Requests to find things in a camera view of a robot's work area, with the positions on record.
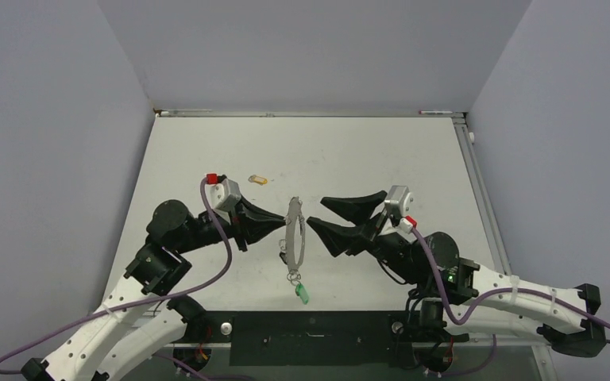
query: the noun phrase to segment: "gray wall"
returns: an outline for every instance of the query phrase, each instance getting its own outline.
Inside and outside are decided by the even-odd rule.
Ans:
[[[601,287],[610,321],[610,1],[534,0],[469,123],[514,272]],[[553,355],[561,379],[610,379]]]
[[[152,121],[96,2],[0,1],[0,355],[96,306]]]
[[[468,110],[530,0],[100,0],[157,108]]]

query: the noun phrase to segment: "cable connector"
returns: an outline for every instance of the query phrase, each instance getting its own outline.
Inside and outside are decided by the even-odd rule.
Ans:
[[[401,229],[402,232],[408,234],[412,231],[413,228],[417,227],[417,221],[415,221],[415,219],[413,219],[413,217],[410,216],[406,216],[401,218],[401,221],[399,221],[399,229]]]
[[[209,185],[218,184],[218,175],[215,173],[207,173],[207,184],[209,184]]]

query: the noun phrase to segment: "gray floor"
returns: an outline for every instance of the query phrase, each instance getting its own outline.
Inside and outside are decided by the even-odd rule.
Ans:
[[[455,347],[455,363],[452,371],[476,367],[487,358],[489,348]],[[388,368],[383,364],[369,364],[358,367],[229,367],[230,350],[215,349],[213,360],[203,370],[206,375],[240,374],[250,375],[260,381],[284,380],[411,380],[424,379],[423,371],[403,371]],[[181,381],[183,375],[175,375],[174,366],[167,360],[153,358],[142,363],[125,378],[125,381]],[[474,375],[456,379],[535,381],[540,379],[536,362],[529,347],[501,347],[493,362],[486,369]]]

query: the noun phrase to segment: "white tabletop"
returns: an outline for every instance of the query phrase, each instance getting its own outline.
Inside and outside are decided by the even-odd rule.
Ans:
[[[106,294],[144,244],[146,225],[163,201],[179,199],[193,215],[204,210],[199,182],[226,174],[256,206],[285,215],[292,196],[305,217],[350,225],[319,204],[323,196],[355,197],[407,185],[423,235],[455,239],[460,256],[494,268],[452,120],[384,117],[159,117],[146,149]],[[250,175],[268,179],[260,186]],[[300,273],[310,302],[303,305],[278,257],[278,229],[239,252],[214,285],[192,296],[207,310],[402,310],[410,286],[399,286],[368,253],[333,258],[307,230]],[[226,261],[222,244],[184,256],[192,269],[181,291],[215,275]]]

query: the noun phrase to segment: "green key fob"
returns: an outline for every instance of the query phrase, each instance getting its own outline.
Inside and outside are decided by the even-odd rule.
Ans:
[[[305,290],[305,286],[302,283],[298,283],[298,286],[295,287],[295,294],[300,297],[303,304],[307,304],[310,301],[310,295],[307,294],[307,290]]]

